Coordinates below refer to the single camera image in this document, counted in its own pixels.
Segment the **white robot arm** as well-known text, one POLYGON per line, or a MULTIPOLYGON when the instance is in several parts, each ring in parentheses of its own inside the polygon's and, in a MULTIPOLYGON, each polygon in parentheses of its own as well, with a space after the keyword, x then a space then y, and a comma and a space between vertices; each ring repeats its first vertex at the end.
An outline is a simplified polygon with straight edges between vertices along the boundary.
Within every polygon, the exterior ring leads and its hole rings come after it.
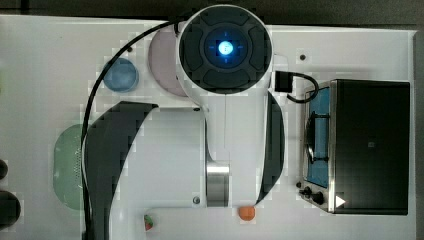
POLYGON ((233 5, 183 23, 172 61, 188 108, 122 101, 83 123, 83 240, 147 240, 155 208, 252 207, 284 163, 264 23, 233 5))

